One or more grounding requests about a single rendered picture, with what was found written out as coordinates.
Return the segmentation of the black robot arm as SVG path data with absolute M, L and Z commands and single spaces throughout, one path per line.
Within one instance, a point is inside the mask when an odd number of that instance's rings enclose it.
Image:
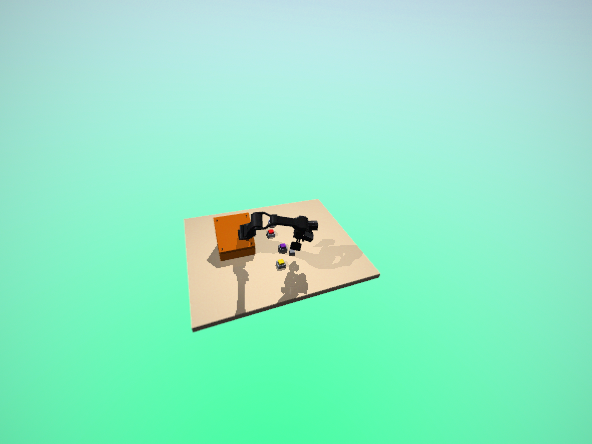
M 263 227 L 262 214 L 270 217 L 270 224 L 265 227 Z M 275 225 L 292 227 L 297 233 L 302 233 L 304 231 L 302 242 L 304 242 L 304 240 L 311 242 L 314 239 L 312 231 L 318 230 L 317 220 L 308 221 L 306 216 L 300 215 L 296 218 L 289 218 L 278 216 L 277 214 L 268 214 L 266 212 L 253 212 L 253 214 L 251 214 L 250 223 L 240 225 L 240 230 L 238 231 L 239 240 L 251 239 L 256 236 L 256 230 L 265 230 L 270 226 Z

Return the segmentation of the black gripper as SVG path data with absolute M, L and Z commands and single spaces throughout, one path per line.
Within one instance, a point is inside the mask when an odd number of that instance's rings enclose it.
M 302 244 L 300 243 L 300 240 L 303 239 L 304 231 L 302 233 L 297 233 L 294 230 L 293 234 L 294 234 L 293 235 L 293 238 L 295 238 L 297 240 L 296 240 L 296 242 L 291 242 L 290 249 L 291 250 L 300 251 L 301 250 L 301 246 L 302 246 Z

